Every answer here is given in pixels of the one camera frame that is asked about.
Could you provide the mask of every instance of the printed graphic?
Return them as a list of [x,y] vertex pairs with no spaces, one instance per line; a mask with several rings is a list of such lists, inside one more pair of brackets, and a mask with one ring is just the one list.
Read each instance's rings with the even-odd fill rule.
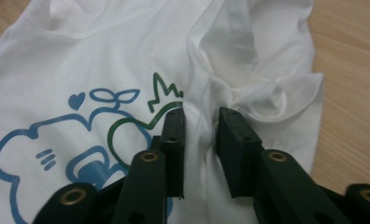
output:
[[[139,89],[114,92],[98,88],[88,94],[73,94],[67,103],[77,113],[14,130],[0,141],[0,179],[11,184],[8,199],[16,223],[32,221],[26,208],[40,208],[55,190],[67,184],[87,182],[101,189],[127,175],[129,162],[122,155],[134,156],[137,151],[148,149],[149,132],[167,111],[182,106],[183,92],[175,84],[167,87],[155,73],[152,85],[154,97],[148,102],[136,101]],[[88,118],[78,113],[86,104],[100,104],[91,110]],[[155,109],[157,105],[161,105],[159,110]],[[135,118],[136,111],[125,108],[148,108],[152,120]],[[132,138],[121,136],[123,132]],[[129,143],[136,146],[134,151],[126,151]],[[50,190],[35,197],[33,189],[39,185],[50,186]],[[23,199],[30,198],[35,205],[18,200],[19,192]],[[171,206],[169,199],[168,213]]]

